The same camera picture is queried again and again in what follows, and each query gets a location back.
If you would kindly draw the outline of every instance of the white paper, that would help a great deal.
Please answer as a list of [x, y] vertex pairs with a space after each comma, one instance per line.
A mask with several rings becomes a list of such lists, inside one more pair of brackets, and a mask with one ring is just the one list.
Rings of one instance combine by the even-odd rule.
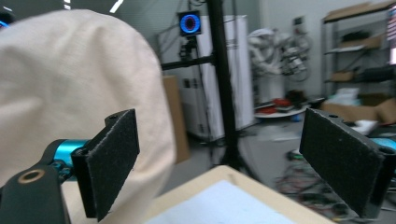
[[290, 224], [258, 199], [222, 180], [146, 224]]

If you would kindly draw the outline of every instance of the beige cloth bag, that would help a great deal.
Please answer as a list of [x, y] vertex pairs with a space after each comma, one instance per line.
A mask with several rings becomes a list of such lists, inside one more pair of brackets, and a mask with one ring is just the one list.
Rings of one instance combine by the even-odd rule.
[[[105, 117], [129, 108], [141, 153], [101, 223], [139, 223], [174, 162], [157, 58], [128, 24], [89, 10], [52, 12], [0, 31], [0, 186], [38, 162], [53, 140], [93, 138]], [[63, 190], [72, 222], [95, 223], [85, 218], [77, 182]]]

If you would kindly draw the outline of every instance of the floor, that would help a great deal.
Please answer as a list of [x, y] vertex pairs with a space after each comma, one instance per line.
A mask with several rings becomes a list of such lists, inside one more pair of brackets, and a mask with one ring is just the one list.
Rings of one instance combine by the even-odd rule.
[[[290, 165], [286, 153], [299, 147], [299, 136], [301, 136], [303, 125], [304, 118], [300, 122], [290, 119], [264, 119], [242, 132], [239, 139], [241, 154], [260, 181], [267, 187], [275, 189], [276, 178], [283, 176], [285, 169]], [[274, 132], [280, 132], [280, 135], [272, 135], [272, 139], [266, 139], [268, 133], [274, 134]], [[210, 169], [211, 161], [208, 148], [192, 138], [189, 139], [189, 142], [191, 158], [175, 166], [162, 193], [182, 185]], [[223, 148], [216, 148], [214, 151], [214, 159], [218, 161]], [[384, 206], [390, 207], [391, 205], [384, 203]], [[396, 212], [381, 212], [380, 220], [374, 223], [396, 223]]]

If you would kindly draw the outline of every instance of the wooden table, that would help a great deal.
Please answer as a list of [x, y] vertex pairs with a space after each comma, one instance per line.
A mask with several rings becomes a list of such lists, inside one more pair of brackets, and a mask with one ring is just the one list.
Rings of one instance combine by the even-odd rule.
[[327, 224], [332, 223], [310, 209], [298, 204], [297, 202], [283, 196], [282, 194], [265, 187], [263, 184], [243, 175], [228, 166], [219, 166], [206, 172], [203, 175], [173, 189], [158, 197], [148, 210], [146, 220], [158, 216], [170, 207], [188, 200], [190, 197], [201, 192], [207, 187], [219, 182], [228, 180], [240, 189], [256, 197], [266, 205], [272, 207], [280, 214], [288, 217], [295, 223], [304, 224]]

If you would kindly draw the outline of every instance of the black metal pole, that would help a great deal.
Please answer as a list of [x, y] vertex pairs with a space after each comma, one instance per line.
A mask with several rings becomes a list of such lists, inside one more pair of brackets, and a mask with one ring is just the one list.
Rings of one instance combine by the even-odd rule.
[[245, 169], [251, 177], [258, 180], [259, 178], [250, 170], [238, 149], [238, 132], [235, 125], [233, 88], [228, 64], [222, 0], [206, 0], [206, 3], [212, 34], [214, 65], [219, 84], [219, 98], [226, 144], [226, 150], [220, 164], [229, 165], [236, 170]]

